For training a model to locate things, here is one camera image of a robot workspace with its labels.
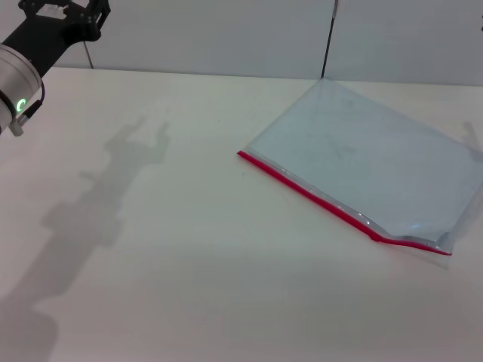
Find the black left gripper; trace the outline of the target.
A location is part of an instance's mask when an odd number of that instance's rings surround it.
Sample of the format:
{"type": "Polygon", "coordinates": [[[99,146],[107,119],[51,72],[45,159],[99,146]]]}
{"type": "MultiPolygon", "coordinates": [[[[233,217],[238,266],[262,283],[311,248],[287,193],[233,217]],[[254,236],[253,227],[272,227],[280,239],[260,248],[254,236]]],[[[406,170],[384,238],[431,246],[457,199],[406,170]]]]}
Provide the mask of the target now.
{"type": "Polygon", "coordinates": [[[108,0],[90,0],[85,6],[74,1],[19,0],[26,19],[2,42],[24,56],[43,77],[72,45],[97,41],[110,14],[108,0]],[[41,15],[45,5],[56,5],[62,19],[41,15]]]}

